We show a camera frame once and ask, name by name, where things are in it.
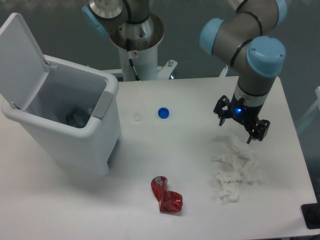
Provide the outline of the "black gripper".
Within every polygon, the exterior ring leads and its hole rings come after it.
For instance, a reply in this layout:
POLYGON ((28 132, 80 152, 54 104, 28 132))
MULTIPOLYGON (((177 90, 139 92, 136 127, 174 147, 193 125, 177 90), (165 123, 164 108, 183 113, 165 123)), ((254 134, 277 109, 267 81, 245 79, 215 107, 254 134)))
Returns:
POLYGON ((216 103, 213 112, 218 115, 219 126, 222 126, 226 119, 232 118, 243 125, 249 133, 247 144, 252 140, 262 141, 268 133, 270 121, 258 119, 262 104, 251 107, 239 104, 239 101, 233 95, 231 102, 229 98, 223 95, 216 103))

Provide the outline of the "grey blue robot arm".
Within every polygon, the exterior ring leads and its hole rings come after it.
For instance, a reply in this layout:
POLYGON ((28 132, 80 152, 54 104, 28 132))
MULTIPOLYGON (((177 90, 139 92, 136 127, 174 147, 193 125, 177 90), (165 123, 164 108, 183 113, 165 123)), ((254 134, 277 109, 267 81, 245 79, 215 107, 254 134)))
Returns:
MULTIPOLYGON (((267 36, 286 17, 284 0, 239 0, 231 21, 213 18, 199 36, 200 46, 239 74, 232 98, 222 96, 214 107, 220 124, 233 119, 248 132, 250 141, 262 141, 270 122, 259 113, 281 72, 284 45, 267 36)), ((91 0, 82 7, 87 23, 117 46, 123 79, 157 78, 158 44, 164 36, 162 21, 147 0, 91 0)))

